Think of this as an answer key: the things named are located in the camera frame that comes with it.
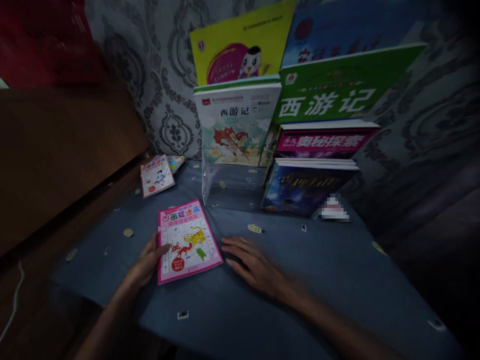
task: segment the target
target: cartoon fox illustration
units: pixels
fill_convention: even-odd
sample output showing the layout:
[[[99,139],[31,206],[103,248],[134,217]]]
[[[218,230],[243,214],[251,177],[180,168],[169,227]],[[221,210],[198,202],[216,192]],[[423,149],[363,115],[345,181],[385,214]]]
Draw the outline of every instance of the cartoon fox illustration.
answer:
[[[177,241],[176,245],[172,245],[170,244],[170,249],[171,249],[171,252],[173,253],[174,251],[177,251],[177,250],[180,250],[180,245]]]
[[[176,256],[177,258],[181,258],[182,257],[182,253],[185,253],[185,255],[187,255],[187,251],[190,250],[194,245],[189,242],[188,243],[188,246],[184,246],[180,249],[180,251],[178,252],[178,255]]]

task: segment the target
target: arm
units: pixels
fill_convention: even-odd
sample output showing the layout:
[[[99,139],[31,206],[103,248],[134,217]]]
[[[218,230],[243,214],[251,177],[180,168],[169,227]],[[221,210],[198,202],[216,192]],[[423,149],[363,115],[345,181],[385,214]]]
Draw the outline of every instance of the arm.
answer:
[[[243,237],[223,238],[222,250],[243,261],[226,259],[233,271],[251,287],[293,308],[314,324],[348,360],[403,359],[372,333],[339,314],[323,301],[289,280],[265,258],[257,246]]]
[[[138,260],[123,279],[112,299],[102,311],[90,334],[83,342],[75,360],[104,359],[111,350],[115,338],[127,327],[130,310],[157,265],[158,259],[167,253],[170,245],[157,248],[157,233],[152,234],[150,241],[141,251]]]

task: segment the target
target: yellow book cover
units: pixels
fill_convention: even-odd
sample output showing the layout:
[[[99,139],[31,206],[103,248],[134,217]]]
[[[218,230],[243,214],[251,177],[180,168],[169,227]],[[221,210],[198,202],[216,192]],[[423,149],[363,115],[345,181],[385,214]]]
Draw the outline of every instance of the yellow book cover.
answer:
[[[198,86],[278,74],[297,0],[190,33]]]

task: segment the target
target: gray damask wallpaper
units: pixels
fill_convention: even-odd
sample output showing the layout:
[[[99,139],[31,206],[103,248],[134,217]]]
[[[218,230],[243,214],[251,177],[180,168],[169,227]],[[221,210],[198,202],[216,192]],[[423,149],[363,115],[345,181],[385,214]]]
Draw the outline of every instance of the gray damask wallpaper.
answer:
[[[200,159],[201,129],[189,32],[272,0],[86,0],[93,38],[127,83],[151,147]],[[480,82],[454,14],[426,1],[407,42],[427,50],[366,117],[382,130],[355,156],[343,189],[374,233],[453,171],[478,138]]]

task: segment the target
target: green book cover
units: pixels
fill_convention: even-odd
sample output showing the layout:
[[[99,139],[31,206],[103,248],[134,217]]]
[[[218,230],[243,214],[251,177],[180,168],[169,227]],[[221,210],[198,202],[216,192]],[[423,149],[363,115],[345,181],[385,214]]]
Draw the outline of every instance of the green book cover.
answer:
[[[425,47],[415,43],[286,66],[273,121],[361,118]]]

